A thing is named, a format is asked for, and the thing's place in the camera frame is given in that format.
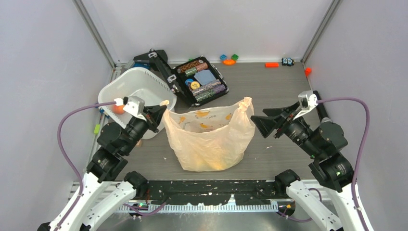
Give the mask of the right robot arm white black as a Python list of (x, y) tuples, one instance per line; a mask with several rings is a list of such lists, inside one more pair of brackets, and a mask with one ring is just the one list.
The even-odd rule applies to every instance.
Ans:
[(264, 138), (287, 136), (312, 159), (309, 168), (327, 192), (335, 212), (331, 212), (293, 170), (275, 177), (275, 193), (290, 197), (301, 206), (322, 231), (370, 231), (373, 229), (358, 193), (358, 166), (341, 154), (348, 142), (343, 129), (328, 117), (311, 130), (303, 119), (323, 100), (300, 100), (289, 107), (264, 109), (262, 116), (251, 116)]

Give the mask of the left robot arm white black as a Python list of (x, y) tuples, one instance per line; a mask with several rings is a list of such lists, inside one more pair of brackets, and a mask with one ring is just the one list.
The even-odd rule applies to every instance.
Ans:
[(158, 132), (167, 107), (140, 106), (137, 114), (123, 127), (116, 122), (105, 124), (97, 138), (100, 148), (86, 167), (86, 172), (62, 212), (51, 222), (40, 224), (40, 231), (95, 231), (122, 204), (147, 195), (148, 182), (136, 171), (125, 175), (116, 189), (97, 203), (97, 199), (117, 178), (128, 161), (124, 158), (147, 131)]

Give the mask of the translucent plastic bag banana print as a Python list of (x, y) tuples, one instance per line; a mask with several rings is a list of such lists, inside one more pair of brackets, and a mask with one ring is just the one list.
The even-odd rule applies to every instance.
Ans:
[(166, 110), (162, 123), (183, 170), (222, 171), (238, 164), (255, 134), (253, 99), (182, 114)]

